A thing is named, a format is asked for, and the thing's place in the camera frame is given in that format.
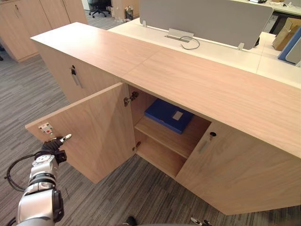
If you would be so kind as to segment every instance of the recessed door handle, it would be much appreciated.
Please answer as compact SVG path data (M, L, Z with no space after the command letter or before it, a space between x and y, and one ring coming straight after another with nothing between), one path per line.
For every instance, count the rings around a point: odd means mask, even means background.
M82 86L82 84L81 84L81 82L79 80L79 77L76 74L75 66L74 65L72 65L72 68L71 68L71 75L73 77L73 80L74 80L75 84L83 89L83 86Z
M214 137L216 137L217 134L214 133L214 132L210 132L210 136L209 136L209 139L207 139L203 146L201 147L201 149L199 150L199 153L203 152L204 150L206 150L206 148L209 146L209 144L211 143L211 141L213 140Z

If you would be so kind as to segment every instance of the blue folder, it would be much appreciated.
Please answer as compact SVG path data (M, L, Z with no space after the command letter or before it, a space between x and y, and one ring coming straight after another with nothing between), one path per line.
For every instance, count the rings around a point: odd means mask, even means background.
M175 105L157 99L144 113L147 117L181 134L193 114Z
M294 45L296 44L296 42L299 40L300 37L301 37L301 27L299 27L297 32L292 36L292 38L289 40L287 45L281 51L281 53L278 56L279 60L289 62L286 60L286 55L291 51L291 49L294 47Z

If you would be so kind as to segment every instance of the white desk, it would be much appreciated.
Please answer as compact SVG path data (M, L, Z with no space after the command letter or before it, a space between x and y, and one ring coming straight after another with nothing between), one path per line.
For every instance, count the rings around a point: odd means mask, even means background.
M282 6L282 5L276 5L274 4L274 2L270 2L267 1L266 3L254 3L248 0L233 0L233 1L240 1L240 2L245 2L245 3L250 3L250 4L257 4L257 5L262 5L262 6L269 6L272 7L274 9L274 11L276 12L281 12L281 13L287 13L287 14L291 14L291 15L296 15L296 16L301 16L301 8L300 7L296 7L296 6Z
M216 44L216 42L204 39L199 39L201 45L198 49L185 50L180 44L192 47L196 43L194 41L186 43L167 38L165 37L167 31L143 27L139 18L114 27L110 31L236 67L301 89L301 68L277 59L280 51L276 51L272 47L272 41L275 37L273 34L262 32L257 47L239 51L234 47Z

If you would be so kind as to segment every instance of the metal latch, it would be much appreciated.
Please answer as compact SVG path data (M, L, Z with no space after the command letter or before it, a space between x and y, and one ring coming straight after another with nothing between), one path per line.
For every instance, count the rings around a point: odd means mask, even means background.
M52 135L52 126L47 122L43 125L39 126L39 129L43 132L43 133L47 133Z
M126 107L128 105L128 103L132 102L133 100L135 100L137 97L139 96L139 93L134 91L132 92L132 95L130 96L130 98L125 97L123 99L124 102L124 107Z

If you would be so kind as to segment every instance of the cable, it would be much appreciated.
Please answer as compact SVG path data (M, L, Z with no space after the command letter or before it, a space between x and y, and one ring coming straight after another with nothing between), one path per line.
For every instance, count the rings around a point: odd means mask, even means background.
M194 47L194 48L186 48L186 47L184 47L184 46L181 44L182 48L184 48L184 49L186 49L186 50L197 49L197 48L201 45L201 43L199 43L199 41L198 41L197 39L192 38L192 37L190 37L190 36L182 36L181 38L179 38L179 40L181 41L182 38L190 38L190 39L192 39L192 40L194 40L194 41L196 41L196 42L198 43L198 46L197 46L197 47Z
M28 159L28 158L31 158L31 157L34 157L34 156L36 156L36 155L38 155L38 154L40 154L40 153L45 153L45 152L47 152L47 151L38 151L38 152L36 152L35 154L26 155L26 156L23 156L23 157L17 159L16 161L14 161L14 162L9 166L8 170L6 171L6 177L4 177L4 179L7 179L7 180L8 180L9 185L10 185L13 189L15 189L15 190L17 190L17 191L19 191L19 192L25 191L25 188L24 188L24 187L21 187L21 186L18 185L15 181L13 181L13 179L11 178L11 175L10 175L10 171L12 170L12 168L13 168L18 162L20 162L20 161L22 161L22 160L25 160L25 159Z
M16 218L12 218L6 226L12 226L16 222Z

